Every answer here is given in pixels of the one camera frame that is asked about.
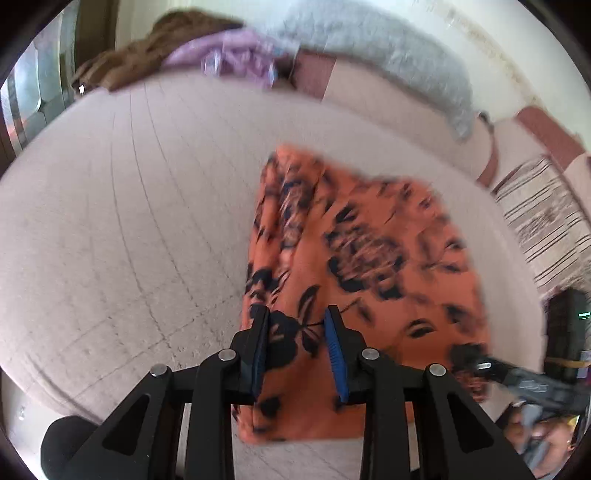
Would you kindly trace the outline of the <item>person's right hand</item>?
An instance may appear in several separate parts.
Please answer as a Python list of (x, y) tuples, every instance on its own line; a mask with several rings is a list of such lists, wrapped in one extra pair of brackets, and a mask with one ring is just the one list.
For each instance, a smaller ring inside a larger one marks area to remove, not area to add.
[(553, 417), (526, 426), (524, 408), (522, 404), (510, 409), (504, 428), (505, 437), (520, 454), (532, 441), (545, 444), (544, 456), (530, 470), (537, 479), (553, 479), (575, 449), (572, 443), (574, 428), (564, 417)]

